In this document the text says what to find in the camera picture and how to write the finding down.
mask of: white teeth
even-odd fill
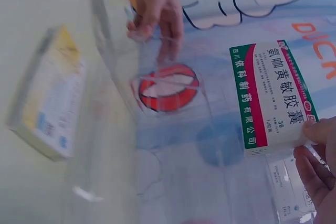
[[[193,77],[186,76],[184,74],[173,74],[160,80],[156,84],[145,89],[142,93],[146,97],[158,98],[161,96],[173,95],[184,90],[186,85],[189,85],[193,81]]]

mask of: red stripe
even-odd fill
[[[267,138],[266,138],[264,120],[260,108],[256,78],[254,75],[255,70],[254,70],[253,57],[255,46],[256,46],[255,44],[251,45],[251,47],[247,51],[247,55],[245,58],[245,70],[247,73],[246,80],[249,83],[249,93],[252,95],[252,101],[250,102],[250,107],[256,133],[257,146],[264,147],[267,146]]]

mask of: transparent plastic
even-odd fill
[[[115,57],[113,75],[99,63],[87,106],[91,123],[85,125],[91,127],[83,129],[86,141],[77,144],[73,160],[72,212],[66,223],[105,223],[113,219],[106,211],[116,207],[116,200],[126,207],[125,198],[134,204],[135,222],[128,223],[312,223],[313,209],[291,209],[295,217],[286,218],[274,185],[272,165],[278,162],[283,164],[279,169],[286,169],[292,150],[244,157],[232,70],[214,75],[212,64],[197,57],[205,52],[188,42],[176,61],[168,54],[158,63],[162,42],[174,41],[154,38],[139,51]],[[111,76],[118,79],[112,82]],[[116,90],[122,91],[122,99]],[[186,97],[193,97],[192,102],[186,103]],[[121,108],[111,110],[114,106]],[[103,168],[113,159],[108,148],[117,143],[129,148],[128,157],[114,159],[128,163],[120,168],[128,169],[123,179],[114,177],[118,173],[112,167]],[[85,167],[82,173],[78,162]],[[109,196],[110,183],[119,186],[120,198]],[[301,181],[289,177],[288,183]],[[292,188],[285,198],[291,207],[299,205],[289,197],[295,195]]]
[[[79,123],[65,223],[313,224],[293,150],[244,157],[228,49],[285,39],[319,117],[328,117],[333,96],[323,94],[334,84],[292,24],[334,35],[336,19],[318,13],[207,31],[186,26],[172,61],[160,50],[175,41],[156,35],[121,51],[103,0],[92,0],[92,12],[103,62]]]

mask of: finger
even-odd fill
[[[155,30],[160,20],[163,4],[163,0],[150,0],[146,3],[146,10],[143,14],[143,22],[141,24],[144,32],[146,32],[147,30]]]
[[[304,135],[317,144],[327,145],[329,134],[336,127],[336,116],[330,119],[321,119],[320,122],[312,124],[310,121],[303,126]]]
[[[316,157],[306,148],[300,147],[295,150],[294,156],[305,156],[313,167],[315,173],[319,176],[322,182],[327,186],[329,190],[332,190],[335,186],[336,178],[332,173],[322,165]]]
[[[140,14],[136,14],[134,18],[134,24],[136,27],[139,27],[142,21],[142,16]]]
[[[179,8],[174,12],[170,29],[172,31],[172,38],[174,40],[171,44],[171,60],[175,60],[179,54],[178,52],[181,50],[183,43],[184,25],[182,8]]]
[[[327,163],[327,159],[326,159],[326,149],[325,149],[325,145],[323,145],[323,144],[318,144],[318,145],[313,145],[312,146],[313,147],[313,149],[317,152],[317,154],[321,157],[321,159],[323,159],[323,161],[325,162],[325,163]]]
[[[127,23],[127,29],[128,29],[128,31],[134,31],[136,29],[136,26],[135,26],[134,22],[129,21]]]
[[[161,36],[163,38],[161,39],[161,48],[157,57],[157,62],[161,65],[170,52],[171,41],[168,38],[171,37],[171,31],[167,22],[160,22],[159,25],[161,30]]]
[[[330,191],[315,172],[308,158],[302,154],[302,148],[305,147],[301,146],[295,150],[296,167],[310,198],[318,208]]]

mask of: box label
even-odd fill
[[[233,47],[230,54],[245,149],[298,140],[304,121],[318,121],[284,40]]]

